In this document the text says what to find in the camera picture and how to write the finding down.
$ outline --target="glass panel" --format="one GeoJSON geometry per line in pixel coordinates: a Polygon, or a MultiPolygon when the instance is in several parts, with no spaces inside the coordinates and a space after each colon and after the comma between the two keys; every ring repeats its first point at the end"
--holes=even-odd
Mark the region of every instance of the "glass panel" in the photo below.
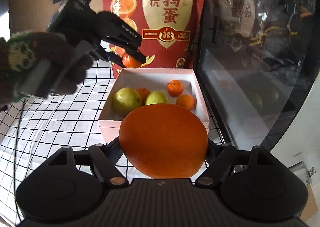
{"type": "Polygon", "coordinates": [[[300,109],[319,68],[315,11],[316,0],[206,0],[198,72],[239,149],[272,149],[300,109]]]}

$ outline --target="gloved hand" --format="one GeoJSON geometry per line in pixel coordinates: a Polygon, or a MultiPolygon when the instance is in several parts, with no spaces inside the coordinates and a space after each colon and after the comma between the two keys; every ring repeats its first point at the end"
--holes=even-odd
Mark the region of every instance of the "gloved hand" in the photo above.
{"type": "MultiPolygon", "coordinates": [[[[0,40],[0,106],[19,101],[15,89],[41,58],[67,65],[74,53],[73,46],[52,33],[24,32],[8,42],[0,40]]],[[[72,94],[77,84],[86,78],[86,70],[93,64],[89,55],[83,56],[66,74],[55,94],[72,94]]]]}

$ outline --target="black cable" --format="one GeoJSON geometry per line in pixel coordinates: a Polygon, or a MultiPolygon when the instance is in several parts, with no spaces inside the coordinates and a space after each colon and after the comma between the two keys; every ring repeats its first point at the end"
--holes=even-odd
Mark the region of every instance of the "black cable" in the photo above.
{"type": "Polygon", "coordinates": [[[22,105],[22,108],[21,108],[21,114],[20,114],[19,122],[18,122],[16,143],[15,143],[15,146],[14,146],[14,159],[13,159],[13,193],[14,193],[14,202],[16,204],[16,211],[17,211],[18,218],[19,218],[20,222],[21,222],[21,217],[19,215],[18,204],[17,204],[17,201],[16,201],[16,163],[17,163],[17,146],[18,146],[18,140],[19,140],[19,128],[20,128],[20,122],[21,122],[21,119],[22,119],[23,109],[24,109],[24,106],[25,106],[26,102],[27,102],[27,100],[24,99],[23,100],[23,105],[22,105]]]}

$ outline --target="red package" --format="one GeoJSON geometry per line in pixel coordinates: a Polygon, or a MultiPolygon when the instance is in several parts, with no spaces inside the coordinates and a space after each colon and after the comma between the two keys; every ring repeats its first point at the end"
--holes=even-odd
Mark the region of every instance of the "red package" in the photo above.
{"type": "MultiPolygon", "coordinates": [[[[103,0],[105,11],[118,15],[142,35],[140,51],[147,62],[141,67],[192,68],[188,51],[199,29],[204,0],[103,0]]],[[[122,56],[125,51],[111,46],[122,56]]],[[[121,68],[112,65],[117,78],[121,68]]]]}

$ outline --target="open cardboard box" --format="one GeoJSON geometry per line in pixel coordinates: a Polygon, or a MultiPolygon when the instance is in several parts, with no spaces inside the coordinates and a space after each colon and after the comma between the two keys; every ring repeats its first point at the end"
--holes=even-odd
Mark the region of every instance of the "open cardboard box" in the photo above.
{"type": "Polygon", "coordinates": [[[184,86],[184,94],[191,94],[196,98],[196,108],[192,112],[202,121],[209,132],[209,116],[195,73],[192,69],[176,68],[139,68],[123,69],[113,85],[110,94],[99,116],[99,128],[106,143],[110,143],[119,136],[119,128],[123,116],[118,115],[112,107],[112,97],[123,87],[147,88],[152,91],[164,92],[169,103],[175,104],[176,97],[167,92],[167,83],[180,80],[184,86]]]}

